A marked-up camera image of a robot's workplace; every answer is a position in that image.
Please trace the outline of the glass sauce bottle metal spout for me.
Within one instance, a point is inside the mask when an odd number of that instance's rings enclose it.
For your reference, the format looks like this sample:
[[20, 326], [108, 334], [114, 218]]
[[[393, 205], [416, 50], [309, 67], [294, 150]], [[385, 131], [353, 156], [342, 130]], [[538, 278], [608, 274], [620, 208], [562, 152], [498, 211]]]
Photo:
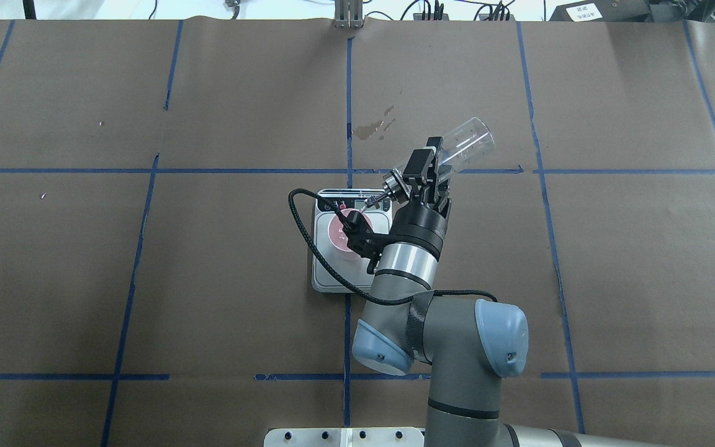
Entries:
[[492, 131], [482, 119], [470, 118], [445, 136], [432, 137], [407, 160], [394, 165], [382, 178], [382, 193], [369, 196], [361, 211], [388, 199], [400, 205], [408, 202], [439, 203], [452, 176], [494, 151]]

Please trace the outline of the pink plastic cup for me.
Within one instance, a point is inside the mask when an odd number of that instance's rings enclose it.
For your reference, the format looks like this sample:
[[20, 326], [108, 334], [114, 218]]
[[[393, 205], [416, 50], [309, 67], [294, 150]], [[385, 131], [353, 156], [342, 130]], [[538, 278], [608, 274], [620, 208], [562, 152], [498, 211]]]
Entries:
[[348, 235], [345, 232], [345, 226], [338, 216], [333, 216], [327, 227], [327, 237], [330, 245], [338, 257], [344, 260], [356, 261], [361, 257], [358, 253], [349, 249]]

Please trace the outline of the grey digital kitchen scale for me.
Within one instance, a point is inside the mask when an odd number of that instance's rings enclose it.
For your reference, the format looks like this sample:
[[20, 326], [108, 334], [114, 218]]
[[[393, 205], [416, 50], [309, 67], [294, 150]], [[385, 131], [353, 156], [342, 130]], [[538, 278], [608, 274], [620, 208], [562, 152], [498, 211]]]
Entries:
[[351, 284], [364, 292], [369, 292], [374, 277], [367, 274], [369, 260], [360, 258], [356, 261], [344, 260], [335, 254], [328, 240], [327, 229], [329, 221], [335, 216], [336, 210], [357, 210], [369, 219], [372, 229], [377, 233], [388, 233], [392, 224], [392, 202], [385, 199], [379, 204], [364, 210], [366, 201], [372, 196], [379, 196], [380, 189], [323, 189], [318, 195], [323, 196], [329, 204], [315, 200], [313, 220], [313, 238], [315, 246], [323, 255], [324, 260]]

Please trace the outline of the black box white label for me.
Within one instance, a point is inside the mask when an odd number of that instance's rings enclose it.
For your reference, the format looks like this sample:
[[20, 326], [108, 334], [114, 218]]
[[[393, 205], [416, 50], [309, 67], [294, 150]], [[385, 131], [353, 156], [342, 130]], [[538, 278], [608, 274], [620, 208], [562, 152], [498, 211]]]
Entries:
[[549, 22], [646, 22], [648, 1], [578, 1], [556, 6]]

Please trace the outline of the brown paper table cover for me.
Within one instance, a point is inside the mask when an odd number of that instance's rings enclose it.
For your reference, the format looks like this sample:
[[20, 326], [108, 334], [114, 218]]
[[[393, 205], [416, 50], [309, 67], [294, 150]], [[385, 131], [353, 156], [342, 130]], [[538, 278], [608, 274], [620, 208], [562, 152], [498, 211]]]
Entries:
[[502, 421], [715, 446], [715, 24], [201, 16], [0, 20], [0, 445], [422, 427], [287, 195], [473, 116], [434, 286], [526, 312]]

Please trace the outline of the aluminium frame post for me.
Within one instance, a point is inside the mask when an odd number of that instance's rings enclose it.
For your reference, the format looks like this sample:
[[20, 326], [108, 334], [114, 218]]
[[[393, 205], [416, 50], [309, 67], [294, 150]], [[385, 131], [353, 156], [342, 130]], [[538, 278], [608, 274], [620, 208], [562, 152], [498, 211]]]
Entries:
[[365, 25], [363, 0], [335, 0], [333, 26], [336, 29], [361, 29]]

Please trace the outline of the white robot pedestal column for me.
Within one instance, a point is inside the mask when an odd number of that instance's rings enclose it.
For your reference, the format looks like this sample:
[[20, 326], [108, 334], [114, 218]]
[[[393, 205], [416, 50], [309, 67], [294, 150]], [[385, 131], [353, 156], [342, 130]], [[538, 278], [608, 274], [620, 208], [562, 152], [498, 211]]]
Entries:
[[264, 446], [423, 446], [425, 433], [415, 427], [329, 427], [272, 429]]

